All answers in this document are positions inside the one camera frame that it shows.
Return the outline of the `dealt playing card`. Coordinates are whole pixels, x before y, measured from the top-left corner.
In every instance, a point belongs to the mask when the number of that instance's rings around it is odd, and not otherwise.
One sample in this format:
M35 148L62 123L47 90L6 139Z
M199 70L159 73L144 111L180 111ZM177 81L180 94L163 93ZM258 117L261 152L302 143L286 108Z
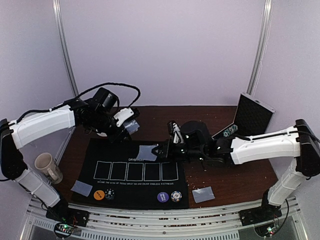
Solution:
M157 156L152 153L152 150L156 148L158 145L140 145L138 155L136 156L136 159L142 160L142 161L150 161L154 162L157 159Z
M93 186L82 181L76 180L71 188L71 191L82 196L88 197Z

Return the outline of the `deck of playing cards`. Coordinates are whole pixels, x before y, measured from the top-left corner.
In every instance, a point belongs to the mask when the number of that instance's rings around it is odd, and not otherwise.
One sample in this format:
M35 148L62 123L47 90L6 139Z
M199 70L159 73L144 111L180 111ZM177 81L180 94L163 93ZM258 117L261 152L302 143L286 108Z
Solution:
M129 133L129 135L132 135L133 133L137 132L140 128L139 123L135 119L131 121L125 121L123 123L123 126Z

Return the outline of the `purple small blind button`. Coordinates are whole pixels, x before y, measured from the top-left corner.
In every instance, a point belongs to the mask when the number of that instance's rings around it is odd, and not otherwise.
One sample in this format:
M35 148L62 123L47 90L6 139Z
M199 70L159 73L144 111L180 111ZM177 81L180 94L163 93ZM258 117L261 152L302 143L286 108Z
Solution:
M167 192L160 192L157 194L157 200L160 203L166 203L169 200L169 195Z

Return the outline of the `poker chip stack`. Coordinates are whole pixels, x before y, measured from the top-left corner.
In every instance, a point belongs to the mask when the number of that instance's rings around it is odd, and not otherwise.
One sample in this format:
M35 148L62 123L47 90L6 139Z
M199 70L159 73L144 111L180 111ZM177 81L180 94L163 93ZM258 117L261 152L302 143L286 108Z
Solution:
M180 191L175 190L171 193L170 198L175 203L180 202L182 199L182 193Z

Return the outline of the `single playing card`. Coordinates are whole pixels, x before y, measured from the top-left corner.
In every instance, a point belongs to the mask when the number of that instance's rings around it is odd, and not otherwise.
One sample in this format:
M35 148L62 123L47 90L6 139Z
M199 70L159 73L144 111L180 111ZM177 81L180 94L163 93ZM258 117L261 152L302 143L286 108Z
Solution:
M212 187L204 187L192 190L192 195L195 203L202 203L214 200L216 197L213 193Z

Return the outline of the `black green chip stack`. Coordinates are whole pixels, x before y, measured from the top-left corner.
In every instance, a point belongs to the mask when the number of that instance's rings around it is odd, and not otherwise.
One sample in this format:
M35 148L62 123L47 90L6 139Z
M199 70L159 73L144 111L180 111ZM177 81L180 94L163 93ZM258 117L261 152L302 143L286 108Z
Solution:
M108 201L112 201L112 200L115 199L115 195L116 194L115 194L114 189L112 189L112 188L106 189L104 194L105 194L105 199L108 200Z

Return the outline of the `orange big blind button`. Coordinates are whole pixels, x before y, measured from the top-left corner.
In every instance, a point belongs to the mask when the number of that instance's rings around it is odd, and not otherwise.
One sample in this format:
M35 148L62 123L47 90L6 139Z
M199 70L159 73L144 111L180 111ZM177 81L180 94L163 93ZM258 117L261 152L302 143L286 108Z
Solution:
M97 201L101 201L105 198L105 192L103 190L96 190L94 193L93 193L93 197L95 200Z

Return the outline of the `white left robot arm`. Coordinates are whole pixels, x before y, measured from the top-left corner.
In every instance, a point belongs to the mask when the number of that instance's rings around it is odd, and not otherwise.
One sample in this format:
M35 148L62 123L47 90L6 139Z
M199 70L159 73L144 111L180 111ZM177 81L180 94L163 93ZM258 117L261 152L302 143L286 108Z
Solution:
M64 129L83 126L88 131L105 134L112 142L126 137L125 123L135 120L140 111L127 106L115 113L111 110L119 98L100 87L95 95L82 100L79 96L47 110L29 110L16 120L0 121L0 170L7 180L16 181L47 207L61 222L72 218L62 196L44 182L24 161L21 149L38 139Z

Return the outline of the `right arm base board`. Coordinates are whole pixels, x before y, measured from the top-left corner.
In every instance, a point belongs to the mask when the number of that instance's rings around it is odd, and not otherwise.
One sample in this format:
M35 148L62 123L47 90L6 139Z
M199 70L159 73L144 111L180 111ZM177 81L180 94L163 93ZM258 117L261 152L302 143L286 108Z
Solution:
M269 238L278 231L281 216L280 206L270 205L266 200L263 200L259 207L239 212L242 226L254 225L255 233L262 238Z

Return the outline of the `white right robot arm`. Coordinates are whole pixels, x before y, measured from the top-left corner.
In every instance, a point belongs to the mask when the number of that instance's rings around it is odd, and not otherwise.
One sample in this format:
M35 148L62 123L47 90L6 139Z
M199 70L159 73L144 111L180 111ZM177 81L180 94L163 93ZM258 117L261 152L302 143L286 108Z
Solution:
M199 160L224 167L244 163L292 157L293 160L280 180L267 189L261 206L256 210L259 220L268 220L303 181L320 173L319 139L304 119L284 130L260 135L211 136L205 123L189 121L179 126L168 124L169 139L152 149L161 159L175 161Z

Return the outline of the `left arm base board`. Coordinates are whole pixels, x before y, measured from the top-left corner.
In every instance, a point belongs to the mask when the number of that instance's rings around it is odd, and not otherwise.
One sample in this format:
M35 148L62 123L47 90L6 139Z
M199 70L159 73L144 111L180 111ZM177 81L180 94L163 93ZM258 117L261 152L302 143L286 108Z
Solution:
M65 240L79 230L79 227L86 227L90 213L86 210L70 208L65 199L61 199L55 206L47 206L41 203L43 210L46 210L45 217L56 221L53 233L59 240Z

